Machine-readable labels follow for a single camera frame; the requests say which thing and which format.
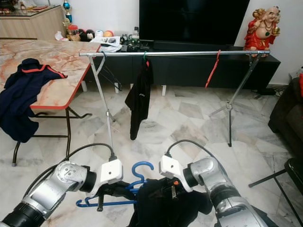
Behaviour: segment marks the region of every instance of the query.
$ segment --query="red trim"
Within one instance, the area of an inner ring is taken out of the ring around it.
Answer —
[[[29,72],[41,72],[44,70],[44,68],[46,67],[46,65],[42,65],[41,69],[33,69],[33,70],[24,70],[22,69],[22,72],[25,72],[25,73],[29,73]]]
[[[47,69],[49,69],[50,71],[54,72],[54,73],[57,73],[61,76],[61,78],[67,78],[67,76],[65,76],[64,74],[56,71],[56,70],[53,70],[49,65],[47,66]]]
[[[31,105],[30,108],[31,109],[49,109],[49,110],[64,110],[66,109],[70,103],[72,102],[81,82],[83,81],[84,77],[86,76],[86,73],[88,72],[90,68],[90,64],[87,65],[87,68],[85,70],[85,72],[83,73],[83,76],[81,77],[81,79],[79,80],[79,83],[77,84],[76,88],[74,89],[74,92],[72,93],[70,99],[68,100],[68,102],[65,105],[62,106],[53,106],[53,105]]]

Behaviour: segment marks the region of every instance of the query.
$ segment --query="floor tile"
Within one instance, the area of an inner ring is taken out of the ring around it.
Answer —
[[[137,171],[146,178],[160,179],[158,163],[168,147],[177,140],[194,140],[210,151],[226,170],[237,190],[252,205],[265,211],[280,227],[298,227],[293,213],[273,180],[249,188],[248,184],[284,168],[292,157],[283,138],[268,127],[270,113],[277,97],[258,96],[250,90],[242,90],[235,99],[232,111],[232,147],[227,145],[228,112],[226,101],[230,101],[235,89],[168,86],[166,96],[161,96],[162,87],[152,86],[149,116],[142,121],[136,140],[130,140],[131,111],[125,105],[129,85],[119,94],[109,85],[102,85],[110,112],[116,119],[111,122],[114,151],[124,167],[124,181],[138,180],[131,168],[139,161],[149,161]],[[212,112],[224,110],[209,117]],[[80,115],[92,113],[83,119],[71,120],[71,151],[89,143],[111,143],[107,130],[106,108],[94,83],[88,83],[88,92],[77,92],[71,103]],[[52,112],[64,115],[64,111]],[[40,134],[66,134],[64,119],[37,119]],[[0,131],[0,219],[12,211],[22,199],[31,181],[47,167],[62,160],[66,152],[66,138],[32,138],[21,144],[17,167],[11,166],[16,142]],[[92,171],[108,161],[109,150],[94,146],[75,154],[71,160],[79,165],[88,165]],[[183,142],[171,149],[171,155],[183,167],[188,163],[209,156],[194,144]],[[302,196],[288,174],[277,177],[299,213],[303,213]],[[205,187],[196,186],[205,191]],[[78,208],[75,202],[85,198],[82,192],[69,192],[58,209],[47,220],[44,227],[127,226],[133,213],[132,205],[104,207],[103,212],[95,208]],[[120,198],[106,196],[105,201]],[[214,209],[209,215],[199,213],[190,227],[212,227],[216,223]]]

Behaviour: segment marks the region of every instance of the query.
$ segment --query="bottle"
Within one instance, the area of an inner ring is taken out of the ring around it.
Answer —
[[[133,39],[139,39],[139,27],[134,27]]]

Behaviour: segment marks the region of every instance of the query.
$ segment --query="wooden cabinet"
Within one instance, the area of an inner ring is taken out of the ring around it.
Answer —
[[[60,5],[37,13],[16,10],[11,15],[0,17],[0,38],[55,40],[57,31],[61,31],[63,36],[66,34],[63,20]]]

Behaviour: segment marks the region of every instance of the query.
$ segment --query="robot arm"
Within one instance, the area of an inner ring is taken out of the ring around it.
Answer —
[[[187,192],[198,184],[205,186],[216,211],[216,227],[267,227],[215,158],[206,157],[182,169],[177,160],[163,156],[159,167],[160,174],[178,178]]]
[[[80,190],[94,195],[101,185],[118,182],[122,176],[119,159],[104,163],[97,173],[91,172],[88,166],[79,166],[71,161],[61,162],[47,180],[39,183],[0,222],[0,227],[39,227],[63,201],[68,191]]]

